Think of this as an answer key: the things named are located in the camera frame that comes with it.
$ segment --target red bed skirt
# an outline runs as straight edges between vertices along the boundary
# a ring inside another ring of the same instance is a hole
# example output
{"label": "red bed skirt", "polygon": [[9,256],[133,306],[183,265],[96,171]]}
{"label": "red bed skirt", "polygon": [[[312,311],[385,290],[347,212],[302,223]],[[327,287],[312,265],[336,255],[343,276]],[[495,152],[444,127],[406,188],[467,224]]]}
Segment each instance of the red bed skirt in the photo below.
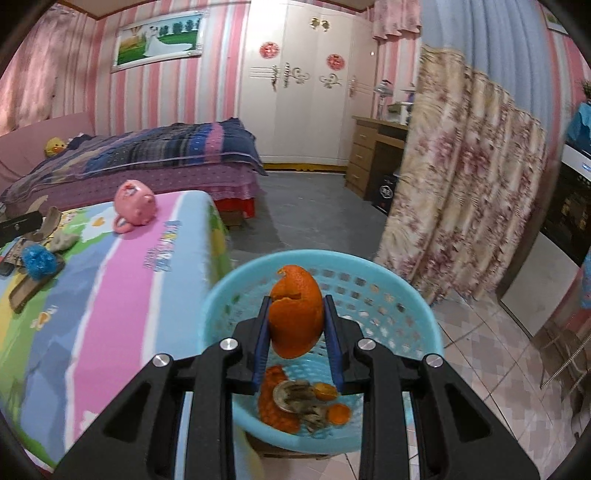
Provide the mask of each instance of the red bed skirt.
{"label": "red bed skirt", "polygon": [[223,199],[214,200],[219,212],[243,212],[244,218],[253,218],[255,216],[255,199]]}

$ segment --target floral curtain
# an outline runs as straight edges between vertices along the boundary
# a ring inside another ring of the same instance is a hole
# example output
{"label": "floral curtain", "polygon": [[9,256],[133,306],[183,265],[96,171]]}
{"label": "floral curtain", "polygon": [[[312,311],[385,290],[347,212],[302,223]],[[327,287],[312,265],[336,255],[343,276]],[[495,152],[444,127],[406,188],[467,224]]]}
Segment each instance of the floral curtain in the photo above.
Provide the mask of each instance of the floral curtain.
{"label": "floral curtain", "polygon": [[419,0],[376,0],[374,5],[374,38],[399,37],[402,30],[419,33],[421,6]]}
{"label": "floral curtain", "polygon": [[496,287],[545,162],[540,122],[454,50],[423,47],[401,177],[376,262],[428,302]]}
{"label": "floral curtain", "polygon": [[49,118],[72,13],[61,5],[51,7],[29,32],[0,78],[0,135]]}

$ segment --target pink tile floor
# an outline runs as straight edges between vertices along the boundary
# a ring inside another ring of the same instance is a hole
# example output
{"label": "pink tile floor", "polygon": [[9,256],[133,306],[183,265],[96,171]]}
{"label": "pink tile floor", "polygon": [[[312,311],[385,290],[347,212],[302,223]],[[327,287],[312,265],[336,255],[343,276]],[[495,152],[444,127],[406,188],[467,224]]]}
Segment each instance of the pink tile floor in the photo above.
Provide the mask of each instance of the pink tile floor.
{"label": "pink tile floor", "polygon": [[[527,336],[486,297],[470,303],[457,294],[433,307],[446,359],[517,438],[540,471],[555,470],[575,443],[568,401],[557,382],[540,390],[542,360]],[[418,480],[413,426],[408,430],[411,480]],[[263,459],[266,480],[356,480],[359,452],[330,459]]]}

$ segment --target wardrobe door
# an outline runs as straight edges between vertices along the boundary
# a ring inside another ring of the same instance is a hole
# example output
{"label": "wardrobe door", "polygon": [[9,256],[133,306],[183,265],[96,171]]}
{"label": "wardrobe door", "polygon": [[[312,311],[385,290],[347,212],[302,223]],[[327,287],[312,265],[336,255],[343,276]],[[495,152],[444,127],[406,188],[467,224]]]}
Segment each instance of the wardrobe door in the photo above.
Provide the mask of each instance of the wardrobe door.
{"label": "wardrobe door", "polygon": [[308,124],[314,110],[314,68],[318,48],[320,7],[290,1],[277,86],[277,113],[273,152],[269,162],[306,161]]}
{"label": "wardrobe door", "polygon": [[252,0],[248,15],[238,115],[261,156],[273,155],[286,15],[287,0]]}
{"label": "wardrobe door", "polygon": [[340,136],[339,158],[348,159],[353,144],[353,116],[371,117],[376,84],[378,42],[373,38],[371,22],[353,20],[351,55],[348,70],[347,98],[343,129]]}
{"label": "wardrobe door", "polygon": [[353,16],[323,9],[317,28],[312,106],[307,124],[306,161],[338,165],[345,114]]}

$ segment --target blue scrunchie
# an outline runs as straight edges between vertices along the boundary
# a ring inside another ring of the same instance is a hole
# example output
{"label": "blue scrunchie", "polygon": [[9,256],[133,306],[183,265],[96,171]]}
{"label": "blue scrunchie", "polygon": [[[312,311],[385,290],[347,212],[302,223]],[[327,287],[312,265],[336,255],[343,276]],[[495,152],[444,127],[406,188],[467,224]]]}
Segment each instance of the blue scrunchie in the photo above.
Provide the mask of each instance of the blue scrunchie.
{"label": "blue scrunchie", "polygon": [[57,258],[47,248],[41,245],[26,247],[21,254],[22,263],[27,269],[27,274],[33,280],[41,280],[47,275],[57,271]]}

